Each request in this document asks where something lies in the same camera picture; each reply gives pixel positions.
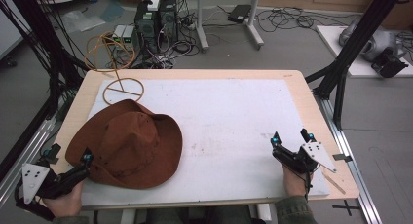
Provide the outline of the small white box device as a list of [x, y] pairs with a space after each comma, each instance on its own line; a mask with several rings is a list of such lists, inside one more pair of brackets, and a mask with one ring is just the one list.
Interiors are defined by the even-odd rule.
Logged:
[[114, 30], [113, 34], [112, 34], [112, 39], [115, 42], [123, 44], [124, 43], [123, 34], [124, 34], [125, 30], [126, 30], [125, 25], [117, 25], [115, 27], [115, 30]]
[[122, 34], [122, 40], [126, 49], [134, 49], [133, 30], [134, 27], [132, 25], [125, 26], [124, 32]]

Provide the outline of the clear plastic sheet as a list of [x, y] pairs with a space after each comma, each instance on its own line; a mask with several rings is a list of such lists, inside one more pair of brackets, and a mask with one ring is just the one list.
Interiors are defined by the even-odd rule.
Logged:
[[105, 21], [100, 17], [86, 17], [81, 11], [68, 12], [61, 19], [68, 33], [83, 32], [105, 24]]

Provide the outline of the black computer tower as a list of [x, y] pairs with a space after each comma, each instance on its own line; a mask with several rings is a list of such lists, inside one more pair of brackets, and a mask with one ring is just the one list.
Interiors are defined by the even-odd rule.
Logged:
[[164, 38], [169, 42], [178, 40], [177, 0], [162, 0], [159, 8]]
[[145, 46], [152, 53], [157, 53], [157, 38], [160, 31], [159, 13], [148, 10], [148, 0], [137, 5], [134, 24], [139, 38], [139, 44]]

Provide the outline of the person's right hand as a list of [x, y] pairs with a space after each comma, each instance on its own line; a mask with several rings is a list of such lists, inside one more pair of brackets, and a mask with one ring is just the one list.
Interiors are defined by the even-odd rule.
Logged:
[[304, 197], [308, 193], [309, 183], [313, 176], [306, 174], [297, 174], [287, 167], [282, 167], [283, 170], [283, 187], [285, 193], [289, 197], [301, 196]]

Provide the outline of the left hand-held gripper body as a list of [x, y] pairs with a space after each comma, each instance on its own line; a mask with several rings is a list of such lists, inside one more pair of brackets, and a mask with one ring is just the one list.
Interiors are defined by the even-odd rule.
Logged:
[[56, 199], [69, 194], [89, 175], [89, 170], [77, 166], [66, 173], [56, 174], [46, 166], [24, 164], [15, 190], [15, 200], [23, 205], [30, 205], [36, 197], [43, 200]]

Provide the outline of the black flat box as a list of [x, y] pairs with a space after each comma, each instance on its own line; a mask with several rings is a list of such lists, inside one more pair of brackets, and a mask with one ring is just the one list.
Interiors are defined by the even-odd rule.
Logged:
[[242, 23], [248, 16], [251, 6], [248, 4], [237, 5], [228, 16], [228, 20], [235, 23]]

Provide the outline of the aluminium rail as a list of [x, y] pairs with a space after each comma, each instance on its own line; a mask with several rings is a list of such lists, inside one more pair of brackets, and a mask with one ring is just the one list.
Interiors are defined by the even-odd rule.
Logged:
[[53, 142], [60, 127], [61, 121], [51, 118], [29, 124], [23, 132], [2, 164], [6, 168], [0, 169], [0, 209], [13, 196], [22, 164], [39, 158], [40, 152]]
[[340, 155], [346, 162], [348, 168], [350, 169], [351, 175], [357, 185], [359, 190], [359, 195], [357, 197], [358, 205], [363, 214], [363, 217], [367, 224], [383, 224], [379, 212], [374, 205], [372, 197], [369, 194], [368, 188], [363, 180], [361, 172], [358, 168], [356, 158], [353, 155], [352, 149], [345, 134], [339, 130], [336, 124], [333, 122], [333, 106], [329, 100], [323, 100], [316, 96], [315, 101], [317, 102], [320, 112], [322, 113], [324, 120], [326, 121], [332, 136], [337, 143], [340, 150]]

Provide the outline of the grey and black machine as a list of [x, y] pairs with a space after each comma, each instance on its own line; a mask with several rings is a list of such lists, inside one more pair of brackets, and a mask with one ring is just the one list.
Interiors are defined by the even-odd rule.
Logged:
[[401, 40], [393, 32], [379, 27], [359, 54], [381, 77], [392, 78], [407, 67], [407, 64], [401, 61], [406, 53]]

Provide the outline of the person's left hand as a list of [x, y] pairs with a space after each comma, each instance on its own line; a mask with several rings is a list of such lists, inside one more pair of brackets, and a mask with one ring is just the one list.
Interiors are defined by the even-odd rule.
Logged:
[[44, 199], [43, 203], [55, 217], [78, 215], [82, 208], [82, 189], [84, 182], [79, 182], [69, 194], [56, 199]]

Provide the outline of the black metal frame post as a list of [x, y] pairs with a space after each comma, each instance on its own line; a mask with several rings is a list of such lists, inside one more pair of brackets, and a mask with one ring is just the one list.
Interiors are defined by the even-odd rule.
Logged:
[[62, 96], [72, 95], [82, 84], [86, 65], [75, 55], [68, 52], [57, 37], [52, 23], [44, 12], [44, 0], [11, 0], [21, 16], [18, 17], [6, 0], [0, 0], [0, 10], [12, 23], [36, 55], [38, 61], [49, 75], [49, 97], [33, 117], [16, 144], [0, 163], [0, 182], [16, 163], [25, 148], [25, 143], [40, 127], [44, 120], [50, 120], [57, 112], [57, 104]]
[[328, 66], [305, 78], [307, 83], [322, 78], [320, 84], [313, 89], [314, 95], [322, 100], [329, 100], [331, 92], [336, 90], [332, 120], [339, 131], [342, 130], [342, 109], [350, 66], [397, 2], [398, 0], [373, 0], [339, 55]]

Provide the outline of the brown felt hat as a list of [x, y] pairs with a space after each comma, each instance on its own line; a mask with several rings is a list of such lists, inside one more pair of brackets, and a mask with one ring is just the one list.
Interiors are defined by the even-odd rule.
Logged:
[[78, 166], [82, 155], [90, 151], [92, 181], [147, 189], [175, 174], [182, 145], [181, 129], [172, 117], [154, 114], [126, 99], [102, 109], [81, 126], [67, 147], [65, 159]]

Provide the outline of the white platform board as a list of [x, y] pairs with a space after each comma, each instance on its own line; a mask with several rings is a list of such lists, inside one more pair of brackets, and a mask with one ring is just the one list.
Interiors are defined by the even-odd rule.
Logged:
[[[316, 27], [320, 38], [334, 56], [338, 56], [342, 50], [342, 47], [339, 45], [339, 36], [344, 29], [345, 26], [318, 25]], [[406, 63], [407, 67], [397, 73], [395, 77], [413, 78], [413, 65], [404, 57], [401, 61]], [[362, 56], [357, 56], [349, 68], [348, 75], [352, 78], [380, 78], [380, 75], [371, 67], [371, 63], [365, 60]]]

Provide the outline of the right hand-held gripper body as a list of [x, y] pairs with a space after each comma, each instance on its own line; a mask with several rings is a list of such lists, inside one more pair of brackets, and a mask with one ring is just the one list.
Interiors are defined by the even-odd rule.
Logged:
[[296, 152], [283, 147], [279, 142], [272, 141], [273, 156], [284, 166], [296, 173], [312, 173], [318, 166], [331, 172], [337, 171], [321, 142], [308, 142], [300, 145]]

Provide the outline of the black tape piece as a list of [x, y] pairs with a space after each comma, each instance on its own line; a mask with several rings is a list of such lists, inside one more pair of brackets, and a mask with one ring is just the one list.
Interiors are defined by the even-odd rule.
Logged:
[[345, 154], [335, 154], [332, 155], [335, 161], [344, 161], [346, 163], [351, 162], [353, 158], [349, 155], [346, 156]]

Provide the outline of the grey metal stand leg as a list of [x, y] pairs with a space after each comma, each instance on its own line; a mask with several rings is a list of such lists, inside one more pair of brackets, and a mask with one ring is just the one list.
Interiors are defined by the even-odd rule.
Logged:
[[251, 36], [252, 41], [254, 42], [254, 45], [256, 46], [256, 49], [260, 50], [261, 47], [264, 45], [264, 41], [261, 38], [254, 24], [256, 13], [257, 13], [258, 2], [259, 0], [251, 0], [250, 14], [249, 14], [249, 18], [245, 20], [245, 25], [246, 25], [248, 32], [250, 33], [250, 36]]
[[196, 31], [201, 45], [201, 51], [207, 52], [209, 44], [203, 28], [203, 0], [197, 0], [197, 22]]

